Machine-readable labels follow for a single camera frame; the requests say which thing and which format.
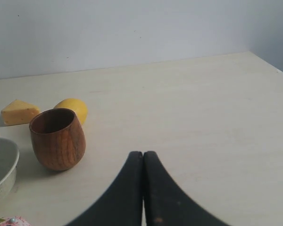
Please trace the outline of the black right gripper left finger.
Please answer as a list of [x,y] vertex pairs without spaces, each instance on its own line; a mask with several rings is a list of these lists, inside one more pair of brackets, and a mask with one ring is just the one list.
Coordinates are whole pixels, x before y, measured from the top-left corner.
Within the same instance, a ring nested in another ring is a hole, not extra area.
[[140,226],[142,224],[142,152],[130,152],[103,195],[69,226]]

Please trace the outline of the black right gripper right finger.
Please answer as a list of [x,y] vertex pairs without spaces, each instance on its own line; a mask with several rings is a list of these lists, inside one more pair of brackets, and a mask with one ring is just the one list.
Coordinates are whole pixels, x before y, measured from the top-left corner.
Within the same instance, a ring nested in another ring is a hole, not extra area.
[[143,185],[148,226],[226,226],[192,200],[172,179],[154,151],[143,155]]

